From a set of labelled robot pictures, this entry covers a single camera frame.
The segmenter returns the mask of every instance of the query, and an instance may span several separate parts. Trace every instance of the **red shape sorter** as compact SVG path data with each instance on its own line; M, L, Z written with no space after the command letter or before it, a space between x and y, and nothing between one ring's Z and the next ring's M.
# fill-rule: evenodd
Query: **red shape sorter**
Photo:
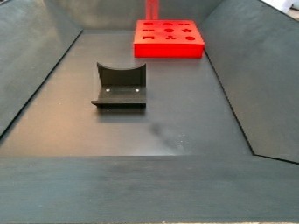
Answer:
M200 58L204 42L192 20L137 20L137 58Z

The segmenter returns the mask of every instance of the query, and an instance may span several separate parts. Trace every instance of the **dark gray surface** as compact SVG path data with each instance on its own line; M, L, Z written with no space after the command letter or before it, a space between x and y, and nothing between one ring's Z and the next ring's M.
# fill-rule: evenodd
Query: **dark gray surface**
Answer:
M84 30L129 30L145 19L145 0L53 0ZM221 0L160 0L160 19L200 23Z
M0 158L2 223L297 222L299 166L245 156Z
M80 34L49 1L0 6L0 136Z
M256 0L225 0L201 30L253 152L297 163L297 22Z
M0 156L251 155L205 56L134 59L132 41L130 31L80 35L4 136ZM89 103L98 97L97 62L145 63L144 113L100 114Z

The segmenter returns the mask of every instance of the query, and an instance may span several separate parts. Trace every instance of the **black holder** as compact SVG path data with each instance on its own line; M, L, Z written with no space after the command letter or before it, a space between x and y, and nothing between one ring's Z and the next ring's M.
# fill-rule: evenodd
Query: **black holder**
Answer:
M96 106L145 107L145 64L129 69L113 69L97 63L100 90Z

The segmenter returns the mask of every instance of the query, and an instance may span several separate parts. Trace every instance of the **bin floor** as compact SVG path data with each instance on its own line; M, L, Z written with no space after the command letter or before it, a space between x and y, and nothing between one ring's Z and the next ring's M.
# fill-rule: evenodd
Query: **bin floor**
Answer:
M5 135L0 156L249 155L203 59L134 59L133 33L84 32ZM98 110L97 62L146 64L146 108Z

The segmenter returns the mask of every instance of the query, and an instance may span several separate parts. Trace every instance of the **red block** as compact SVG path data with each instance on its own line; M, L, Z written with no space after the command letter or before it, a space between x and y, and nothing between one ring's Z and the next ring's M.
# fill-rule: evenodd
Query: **red block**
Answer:
M200 58L204 42L192 20L137 20L134 57Z

